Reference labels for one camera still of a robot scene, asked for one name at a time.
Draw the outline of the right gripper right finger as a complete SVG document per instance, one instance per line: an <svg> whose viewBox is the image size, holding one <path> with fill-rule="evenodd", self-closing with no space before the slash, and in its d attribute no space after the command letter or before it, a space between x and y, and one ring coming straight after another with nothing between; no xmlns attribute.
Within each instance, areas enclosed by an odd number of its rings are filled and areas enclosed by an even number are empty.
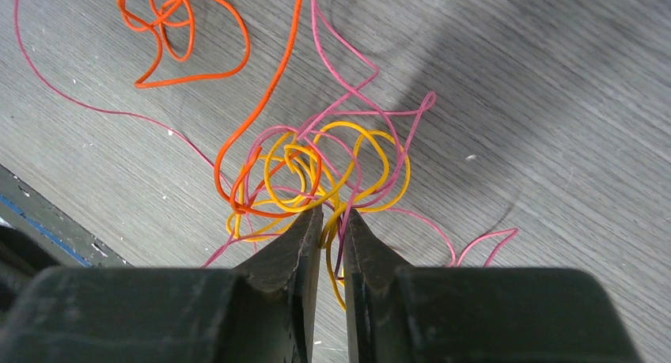
<svg viewBox="0 0 671 363"><path fill-rule="evenodd" d="M343 261L352 362L638 362L590 274L415 267L352 211Z"/></svg>

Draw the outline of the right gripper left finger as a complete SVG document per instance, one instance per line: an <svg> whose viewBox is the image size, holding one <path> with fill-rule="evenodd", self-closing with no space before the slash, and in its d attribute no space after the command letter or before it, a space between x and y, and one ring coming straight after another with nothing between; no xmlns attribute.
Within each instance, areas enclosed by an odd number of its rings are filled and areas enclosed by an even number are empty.
<svg viewBox="0 0 671 363"><path fill-rule="evenodd" d="M1 328L4 362L309 362L321 208L231 269L42 271Z"/></svg>

